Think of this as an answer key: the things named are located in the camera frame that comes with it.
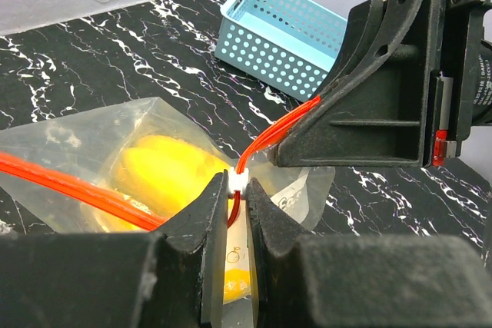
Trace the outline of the yellow fake banana bunch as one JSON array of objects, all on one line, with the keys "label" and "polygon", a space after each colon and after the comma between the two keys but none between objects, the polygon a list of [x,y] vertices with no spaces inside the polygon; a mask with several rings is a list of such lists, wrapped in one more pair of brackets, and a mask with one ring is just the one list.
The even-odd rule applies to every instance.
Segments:
[{"label": "yellow fake banana bunch", "polygon": [[[164,135],[147,135],[125,148],[98,186],[113,190],[144,212],[171,218],[198,198],[217,173],[234,161],[216,147],[202,149]],[[244,202],[228,228],[224,302],[251,293]]]}]

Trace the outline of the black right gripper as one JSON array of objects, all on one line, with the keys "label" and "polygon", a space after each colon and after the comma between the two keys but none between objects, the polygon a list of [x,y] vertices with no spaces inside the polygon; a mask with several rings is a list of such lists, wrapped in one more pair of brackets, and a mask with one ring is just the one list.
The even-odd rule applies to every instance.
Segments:
[{"label": "black right gripper", "polygon": [[435,83],[444,83],[434,164],[458,157],[473,126],[491,125],[491,0],[368,0],[349,13],[320,102],[275,146],[279,167],[424,166]]}]

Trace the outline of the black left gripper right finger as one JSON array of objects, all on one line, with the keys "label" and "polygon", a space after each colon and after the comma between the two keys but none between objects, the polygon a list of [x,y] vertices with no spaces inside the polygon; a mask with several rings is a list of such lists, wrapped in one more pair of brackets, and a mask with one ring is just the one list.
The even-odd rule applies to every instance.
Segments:
[{"label": "black left gripper right finger", "polygon": [[257,327],[489,327],[491,278],[452,236],[318,235],[247,187]]}]

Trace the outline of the light blue plastic basket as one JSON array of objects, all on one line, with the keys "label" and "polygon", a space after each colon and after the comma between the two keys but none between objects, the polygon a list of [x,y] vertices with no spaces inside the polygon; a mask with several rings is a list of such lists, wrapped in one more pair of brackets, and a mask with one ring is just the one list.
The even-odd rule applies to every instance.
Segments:
[{"label": "light blue plastic basket", "polygon": [[334,65],[345,18],[311,0],[227,0],[214,54],[305,102]]}]

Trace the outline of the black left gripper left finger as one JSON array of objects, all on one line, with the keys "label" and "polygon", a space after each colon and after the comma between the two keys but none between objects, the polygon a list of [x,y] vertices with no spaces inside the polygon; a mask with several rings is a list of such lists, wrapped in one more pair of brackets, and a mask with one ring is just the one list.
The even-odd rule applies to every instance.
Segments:
[{"label": "black left gripper left finger", "polygon": [[219,327],[228,175],[157,230],[1,238],[3,327]]}]

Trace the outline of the clear zip bag red seal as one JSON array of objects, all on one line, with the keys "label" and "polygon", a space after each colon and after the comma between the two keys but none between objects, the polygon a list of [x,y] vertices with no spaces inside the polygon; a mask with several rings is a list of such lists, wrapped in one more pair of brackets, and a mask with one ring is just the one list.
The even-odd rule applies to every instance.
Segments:
[{"label": "clear zip bag red seal", "polygon": [[236,161],[160,98],[1,132],[1,186],[52,232],[1,238],[3,327],[322,327],[312,233],[329,167],[270,164],[303,103]]}]

